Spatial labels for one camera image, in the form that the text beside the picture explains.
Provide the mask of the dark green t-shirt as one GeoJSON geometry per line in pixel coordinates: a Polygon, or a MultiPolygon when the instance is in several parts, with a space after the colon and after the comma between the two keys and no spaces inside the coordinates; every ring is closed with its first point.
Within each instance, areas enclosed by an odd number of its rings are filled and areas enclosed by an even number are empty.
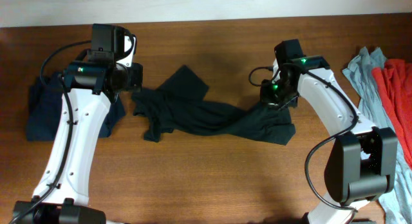
{"type": "Polygon", "coordinates": [[[180,130],[192,135],[229,134],[249,140],[286,145],[295,135],[288,109],[276,111],[258,102],[248,110],[206,101],[208,85],[188,66],[181,66],[156,89],[133,93],[135,116],[146,117],[144,140],[159,142],[164,133],[180,130]]]}

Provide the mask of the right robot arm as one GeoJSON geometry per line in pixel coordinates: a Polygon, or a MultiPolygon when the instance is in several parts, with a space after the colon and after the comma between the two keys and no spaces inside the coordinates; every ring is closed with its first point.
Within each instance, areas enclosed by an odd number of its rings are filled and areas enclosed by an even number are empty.
{"type": "Polygon", "coordinates": [[[299,97],[312,106],[329,137],[307,155],[304,173],[324,144],[333,147],[324,169],[326,194],[304,214],[303,223],[351,223],[360,208],[391,192],[395,184],[397,136],[367,119],[338,85],[327,61],[306,56],[297,39],[279,43],[273,76],[261,85],[262,103],[276,110],[291,106],[299,97]]]}

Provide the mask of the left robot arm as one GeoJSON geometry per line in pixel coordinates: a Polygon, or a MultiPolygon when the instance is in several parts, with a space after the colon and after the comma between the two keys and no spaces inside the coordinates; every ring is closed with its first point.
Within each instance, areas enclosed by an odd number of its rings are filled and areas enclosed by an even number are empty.
{"type": "Polygon", "coordinates": [[[59,75],[62,109],[51,155],[30,201],[17,201],[12,223],[108,223],[88,206],[89,175],[98,134],[123,91],[140,91],[137,38],[110,24],[92,26],[90,48],[59,75]]]}

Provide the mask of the folded navy blue garment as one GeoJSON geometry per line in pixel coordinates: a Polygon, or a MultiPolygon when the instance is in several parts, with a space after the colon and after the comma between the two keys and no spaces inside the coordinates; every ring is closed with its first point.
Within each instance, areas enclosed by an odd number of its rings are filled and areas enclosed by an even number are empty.
{"type": "MultiPolygon", "coordinates": [[[[31,142],[54,141],[59,127],[64,95],[59,81],[59,72],[50,77],[37,77],[30,86],[28,95],[28,121],[26,139],[31,142]]],[[[98,134],[99,138],[111,136],[114,126],[126,115],[118,98],[110,105],[98,134]]]]}

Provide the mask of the red garment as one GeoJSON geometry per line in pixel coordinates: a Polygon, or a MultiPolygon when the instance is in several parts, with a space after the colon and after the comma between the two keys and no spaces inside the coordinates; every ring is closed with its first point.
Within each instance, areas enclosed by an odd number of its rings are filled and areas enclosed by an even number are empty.
{"type": "Polygon", "coordinates": [[[391,120],[401,144],[404,159],[411,165],[411,64],[389,59],[383,68],[373,68],[382,106],[391,120]]]}

